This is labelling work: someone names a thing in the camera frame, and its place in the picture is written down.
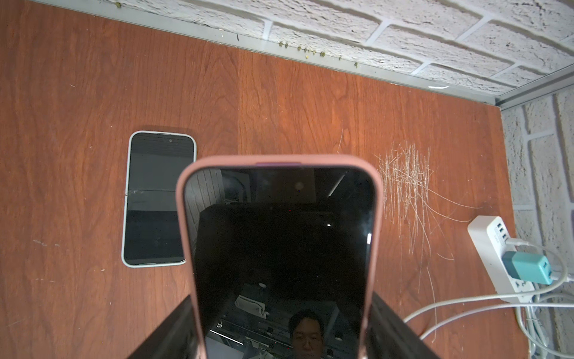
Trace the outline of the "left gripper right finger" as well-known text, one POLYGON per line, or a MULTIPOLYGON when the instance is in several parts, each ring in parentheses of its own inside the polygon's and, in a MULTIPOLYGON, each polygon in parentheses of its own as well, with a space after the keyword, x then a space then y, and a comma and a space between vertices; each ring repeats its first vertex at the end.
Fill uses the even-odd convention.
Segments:
POLYGON ((377 293, 372 295, 369 311, 366 357, 439 359, 439 356, 419 339, 377 293))

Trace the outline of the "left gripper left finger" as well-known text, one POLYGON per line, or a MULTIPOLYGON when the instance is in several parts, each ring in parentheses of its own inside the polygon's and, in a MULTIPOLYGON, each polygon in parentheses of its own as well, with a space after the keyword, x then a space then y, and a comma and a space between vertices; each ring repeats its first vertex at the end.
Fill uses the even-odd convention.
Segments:
POLYGON ((194 308, 187 296, 128 358, 197 358, 197 347, 194 308))

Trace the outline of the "black phone pink case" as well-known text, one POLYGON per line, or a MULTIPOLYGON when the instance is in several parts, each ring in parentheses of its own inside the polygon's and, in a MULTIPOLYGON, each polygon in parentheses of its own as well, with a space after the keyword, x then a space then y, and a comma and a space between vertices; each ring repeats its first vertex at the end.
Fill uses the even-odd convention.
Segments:
POLYGON ((176 206, 190 358, 363 358, 381 180, 343 155, 212 156, 176 206))

